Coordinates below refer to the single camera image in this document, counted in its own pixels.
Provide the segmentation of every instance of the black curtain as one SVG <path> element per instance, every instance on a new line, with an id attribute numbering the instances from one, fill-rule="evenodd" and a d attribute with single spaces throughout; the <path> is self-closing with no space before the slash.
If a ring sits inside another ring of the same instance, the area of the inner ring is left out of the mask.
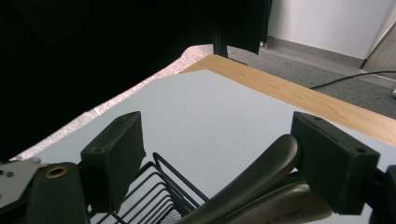
<path id="1" fill-rule="evenodd" d="M 257 53 L 264 1 L 1 0 L 0 160 L 213 43 L 214 21 Z"/>
<path id="2" fill-rule="evenodd" d="M 268 36 L 268 22 L 271 16 L 271 8 L 272 8 L 273 0 L 266 0 L 264 4 L 264 21 L 262 23 L 262 36 L 261 42 L 265 45 L 267 43 Z"/>

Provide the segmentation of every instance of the white wall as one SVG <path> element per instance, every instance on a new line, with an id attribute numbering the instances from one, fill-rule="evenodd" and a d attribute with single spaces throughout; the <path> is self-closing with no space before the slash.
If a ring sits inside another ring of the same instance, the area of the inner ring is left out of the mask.
<path id="1" fill-rule="evenodd" d="M 395 22 L 396 22 L 396 0 L 393 0 L 393 5 L 389 8 L 388 16 L 385 19 L 381 29 L 379 30 L 378 35 L 375 38 L 375 42 L 373 43 L 373 45 L 372 45 L 372 47 L 370 49 L 370 52 L 373 51 L 375 46 L 379 43 L 379 41 L 381 41 L 381 39 L 390 30 L 390 28 L 393 26 L 393 24 Z"/>
<path id="2" fill-rule="evenodd" d="M 274 0 L 268 35 L 365 59 L 394 0 Z"/>

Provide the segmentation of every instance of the gray carpet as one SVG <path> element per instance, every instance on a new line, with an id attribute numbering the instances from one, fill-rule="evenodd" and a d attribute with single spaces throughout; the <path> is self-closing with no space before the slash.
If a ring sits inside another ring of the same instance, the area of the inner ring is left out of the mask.
<path id="1" fill-rule="evenodd" d="M 229 48 L 228 53 L 231 59 L 308 88 L 346 77 L 346 75 L 299 63 L 268 52 L 256 55 L 244 50 Z M 316 91 L 396 119 L 396 99 L 390 95 L 393 89 L 353 77 L 316 89 Z"/>

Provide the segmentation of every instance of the metal wire rack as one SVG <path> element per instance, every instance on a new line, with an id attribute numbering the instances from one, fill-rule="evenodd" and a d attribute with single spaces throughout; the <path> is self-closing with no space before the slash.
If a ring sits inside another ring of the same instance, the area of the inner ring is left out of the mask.
<path id="1" fill-rule="evenodd" d="M 91 223 L 172 224 L 208 201 L 168 161 L 156 152 L 152 156 L 154 161 L 137 173 L 120 211 L 92 215 Z"/>

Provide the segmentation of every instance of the table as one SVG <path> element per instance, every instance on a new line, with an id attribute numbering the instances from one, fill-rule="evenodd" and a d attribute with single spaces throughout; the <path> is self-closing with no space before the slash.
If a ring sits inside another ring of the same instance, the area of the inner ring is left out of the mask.
<path id="1" fill-rule="evenodd" d="M 396 119 L 309 90 L 218 55 L 208 56 L 188 67 L 184 72 L 198 71 L 204 68 L 396 147 Z"/>
<path id="2" fill-rule="evenodd" d="M 289 133 L 294 111 L 320 116 L 380 152 L 383 171 L 396 163 L 396 120 L 218 55 L 151 81 L 37 156 L 43 162 L 79 162 L 79 152 L 107 124 L 137 110 L 145 161 L 158 152 L 208 197 Z M 366 206 L 361 216 L 333 215 L 316 223 L 365 223 L 370 214 Z"/>

